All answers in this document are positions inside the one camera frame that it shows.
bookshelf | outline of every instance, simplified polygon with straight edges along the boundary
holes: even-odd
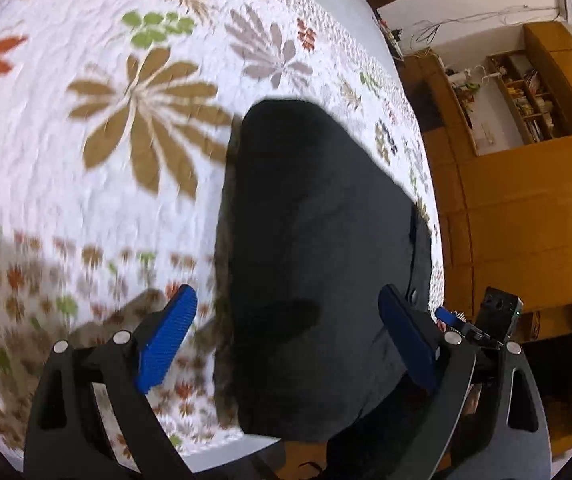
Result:
[[[515,120],[524,144],[536,144],[568,134],[559,102],[541,73],[530,63],[526,50],[512,50],[488,57],[489,73]]]

white quilt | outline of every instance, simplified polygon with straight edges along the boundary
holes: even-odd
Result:
[[[439,225],[415,116],[358,38],[313,0],[0,0],[7,456],[22,456],[55,341],[91,345],[132,329],[181,283],[196,289],[198,315],[150,403],[182,455],[242,435],[234,400],[213,380],[227,334],[214,247],[224,165],[234,164],[231,124],[266,96],[322,105],[416,201],[432,231],[430,307],[442,304]],[[133,466],[105,391],[98,398],[116,455]]]

gray leaf print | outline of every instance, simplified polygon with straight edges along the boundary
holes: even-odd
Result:
[[[301,72],[306,75],[311,75],[313,73],[313,69],[309,67],[307,64],[296,61],[295,63],[291,63],[288,68],[296,70],[297,72]]]
[[[275,49],[277,49],[277,55],[282,55],[282,32],[280,31],[279,25],[277,23],[273,23],[271,25],[271,37],[272,37],[272,44],[274,45]]]
[[[277,74],[271,77],[272,87],[277,90],[280,86],[281,81],[282,81],[282,73],[278,72]]]
[[[264,30],[264,26],[262,25],[262,20],[259,19],[257,13],[253,10],[251,6],[248,4],[245,5],[246,12],[248,13],[249,18],[255,25],[255,30],[258,31],[259,35],[264,38],[264,40],[268,40],[268,36],[266,35],[266,31]]]
[[[273,61],[269,54],[266,54],[261,50],[253,52],[252,50],[241,45],[231,45],[230,47],[232,51],[244,61],[259,61],[262,63],[272,63]]]
[[[296,55],[293,40],[284,42],[282,30],[277,23],[270,27],[270,37],[262,25],[257,13],[248,5],[245,6],[248,18],[231,10],[232,23],[224,29],[239,43],[231,43],[232,51],[244,62],[251,62],[242,74],[261,81],[270,78],[271,85],[277,89],[282,82],[282,76],[288,76],[301,91],[308,85],[304,75],[311,75],[313,69],[302,62],[292,62]]]
[[[284,62],[288,63],[295,57],[295,42],[288,40],[284,43]]]
[[[272,66],[249,65],[242,71],[242,74],[252,77],[253,79],[262,80],[270,77],[274,72],[275,68]]]

bed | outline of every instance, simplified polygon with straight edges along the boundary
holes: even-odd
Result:
[[[194,471],[273,442],[240,430],[225,362],[213,377],[228,143],[266,96],[322,106],[412,198],[432,236],[429,307],[442,304],[426,154],[365,0],[0,0],[0,450],[17,468],[53,343],[131,330],[181,283],[198,314],[148,394],[169,439]]]

wooden shelf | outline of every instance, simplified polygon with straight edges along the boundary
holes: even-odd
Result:
[[[516,51],[512,51],[510,54],[524,54],[525,51],[523,50],[516,50]],[[511,60],[511,57],[508,56],[508,54],[501,54],[501,55],[496,55],[496,56],[490,56],[488,58],[488,64],[489,64],[489,68],[490,70],[492,70],[493,72],[499,72],[499,68],[497,65],[497,61],[501,59],[501,64],[502,66],[509,72],[509,76],[515,76],[517,74],[519,74],[519,71],[517,70],[517,67],[514,65],[514,63]],[[543,115],[544,113],[546,113],[538,104],[537,102],[537,97],[543,97],[543,96],[549,96],[550,94],[548,92],[541,92],[539,94],[533,94],[530,89],[528,88],[528,85],[526,84],[526,82],[524,81],[524,79],[515,79],[511,82],[505,82],[502,78],[494,78],[497,85],[499,86],[499,89],[502,93],[502,95],[504,96],[504,99],[506,101],[506,104],[508,104],[509,110],[511,111],[511,114],[515,120],[515,123],[517,125],[517,129],[519,130],[520,136],[522,137],[522,141],[524,142],[524,144],[535,144],[537,142],[541,142],[541,140],[552,140],[555,139],[557,136],[554,134],[554,131],[552,128],[550,128],[548,126],[548,124],[546,123],[545,120],[543,120]],[[537,113],[533,113],[527,116],[523,116],[522,112],[520,111],[520,109],[517,107],[517,104],[515,103],[515,96],[513,96],[510,92],[509,92],[509,88],[519,88],[522,92],[524,92],[524,97],[526,99],[528,99],[528,102],[530,103],[530,106],[532,106],[532,109],[537,111]],[[541,134],[543,139],[541,140],[534,140],[530,134],[530,129],[528,128],[527,125],[527,121],[537,121],[538,127],[541,130]]]

